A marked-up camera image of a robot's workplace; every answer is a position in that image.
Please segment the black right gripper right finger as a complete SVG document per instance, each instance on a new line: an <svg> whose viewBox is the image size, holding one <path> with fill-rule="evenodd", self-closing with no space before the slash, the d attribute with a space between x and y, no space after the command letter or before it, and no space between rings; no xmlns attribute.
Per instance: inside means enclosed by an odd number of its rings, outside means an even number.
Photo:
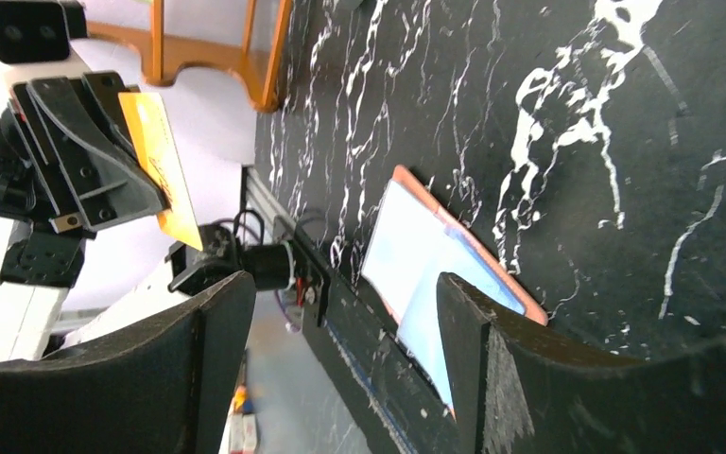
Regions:
<svg viewBox="0 0 726 454"><path fill-rule="evenodd" d="M463 453L726 453L726 336L615 356L449 272L437 310Z"/></svg>

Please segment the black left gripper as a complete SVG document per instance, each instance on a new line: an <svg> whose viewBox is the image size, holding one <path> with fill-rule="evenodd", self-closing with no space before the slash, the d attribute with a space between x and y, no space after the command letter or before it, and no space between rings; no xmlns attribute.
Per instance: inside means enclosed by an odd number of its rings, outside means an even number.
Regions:
<svg viewBox="0 0 726 454"><path fill-rule="evenodd" d="M0 218L12 241L93 240L155 215L162 190L140 167L113 71L19 82L0 115Z"/></svg>

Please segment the gold VIP card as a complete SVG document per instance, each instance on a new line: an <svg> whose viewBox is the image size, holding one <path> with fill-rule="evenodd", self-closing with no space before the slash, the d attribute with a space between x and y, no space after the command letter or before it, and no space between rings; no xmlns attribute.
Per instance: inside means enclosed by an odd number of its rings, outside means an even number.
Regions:
<svg viewBox="0 0 726 454"><path fill-rule="evenodd" d="M124 92L118 95L118 101L140 167L165 198L166 207L155 212L160 230L201 252L199 224L162 97Z"/></svg>

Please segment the pink leather card holder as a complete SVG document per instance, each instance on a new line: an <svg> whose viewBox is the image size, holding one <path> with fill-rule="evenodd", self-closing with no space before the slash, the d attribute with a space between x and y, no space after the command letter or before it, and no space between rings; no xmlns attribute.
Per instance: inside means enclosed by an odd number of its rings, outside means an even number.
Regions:
<svg viewBox="0 0 726 454"><path fill-rule="evenodd" d="M548 322L542 306L406 166L398 165L380 201L361 274L397 323L398 341L451 408L437 310L436 285L443 272L540 325Z"/></svg>

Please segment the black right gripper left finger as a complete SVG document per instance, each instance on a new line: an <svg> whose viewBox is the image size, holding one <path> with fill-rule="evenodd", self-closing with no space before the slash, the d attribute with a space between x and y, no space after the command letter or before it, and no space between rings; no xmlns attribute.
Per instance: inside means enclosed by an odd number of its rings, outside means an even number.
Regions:
<svg viewBox="0 0 726 454"><path fill-rule="evenodd" d="M0 362L0 453L215 453L256 300L237 272L46 358Z"/></svg>

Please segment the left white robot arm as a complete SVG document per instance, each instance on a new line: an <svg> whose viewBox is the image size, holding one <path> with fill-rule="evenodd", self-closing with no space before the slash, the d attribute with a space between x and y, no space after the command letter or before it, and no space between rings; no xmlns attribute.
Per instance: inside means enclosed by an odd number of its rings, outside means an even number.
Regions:
<svg viewBox="0 0 726 454"><path fill-rule="evenodd" d="M0 115L0 218L13 228L0 270L0 362L41 356L104 230L174 208L178 168L141 157L114 72L16 83Z"/></svg>

